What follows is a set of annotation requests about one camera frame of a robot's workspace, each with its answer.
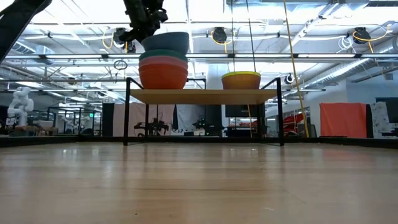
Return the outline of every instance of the yellow pole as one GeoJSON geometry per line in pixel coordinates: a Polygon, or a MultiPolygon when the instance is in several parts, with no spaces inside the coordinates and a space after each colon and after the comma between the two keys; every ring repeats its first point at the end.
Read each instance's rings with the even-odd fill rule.
{"type": "Polygon", "coordinates": [[[307,138],[309,138],[310,135],[308,134],[307,117],[306,117],[305,112],[304,112],[304,104],[303,104],[303,99],[301,97],[300,84],[299,84],[299,80],[297,78],[296,66],[294,64],[292,38],[290,37],[290,27],[289,27],[289,21],[287,19],[286,0],[284,0],[284,7],[285,7],[285,15],[286,15],[287,35],[289,36],[290,56],[292,57],[292,64],[293,64],[294,79],[296,81],[298,97],[300,97],[301,112],[302,112],[303,117],[304,117],[305,135],[306,135],[307,138]]]}

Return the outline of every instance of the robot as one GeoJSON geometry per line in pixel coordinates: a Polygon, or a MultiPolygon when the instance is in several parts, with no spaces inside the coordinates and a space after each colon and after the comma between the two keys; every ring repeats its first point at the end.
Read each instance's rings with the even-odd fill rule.
{"type": "MultiPolygon", "coordinates": [[[[126,14],[130,17],[132,30],[121,30],[117,36],[120,42],[137,40],[154,35],[160,28],[160,23],[168,17],[163,9],[164,0],[123,0],[126,14]]],[[[25,30],[30,20],[51,4],[52,0],[14,0],[0,12],[0,63],[4,60],[20,34],[25,30]]]]}
{"type": "Polygon", "coordinates": [[[14,99],[8,107],[7,113],[8,118],[6,124],[13,126],[16,124],[16,115],[18,115],[19,121],[18,126],[26,126],[27,124],[27,112],[33,111],[34,102],[28,97],[30,93],[29,87],[19,87],[17,91],[13,93],[14,99]]]}

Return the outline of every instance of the yellow bowl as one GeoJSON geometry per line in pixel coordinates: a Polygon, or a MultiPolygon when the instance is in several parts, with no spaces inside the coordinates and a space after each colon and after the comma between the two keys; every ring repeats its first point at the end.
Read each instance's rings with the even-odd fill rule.
{"type": "Polygon", "coordinates": [[[224,90],[258,90],[261,74],[257,72],[230,72],[221,77],[224,90]]]}

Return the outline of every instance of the wooden floor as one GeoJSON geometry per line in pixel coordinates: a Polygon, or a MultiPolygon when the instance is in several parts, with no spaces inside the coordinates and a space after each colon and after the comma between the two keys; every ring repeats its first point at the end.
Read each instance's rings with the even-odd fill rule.
{"type": "Polygon", "coordinates": [[[0,223],[398,223],[398,151],[327,144],[0,149],[0,223]]]}

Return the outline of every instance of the stacked bowl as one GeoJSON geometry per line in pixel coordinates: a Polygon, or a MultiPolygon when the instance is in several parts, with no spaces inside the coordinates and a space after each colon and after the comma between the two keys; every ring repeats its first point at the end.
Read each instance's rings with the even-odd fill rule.
{"type": "Polygon", "coordinates": [[[139,78],[145,89],[184,88],[188,77],[189,35],[171,32],[142,41],[145,49],[139,57],[139,78]]]}

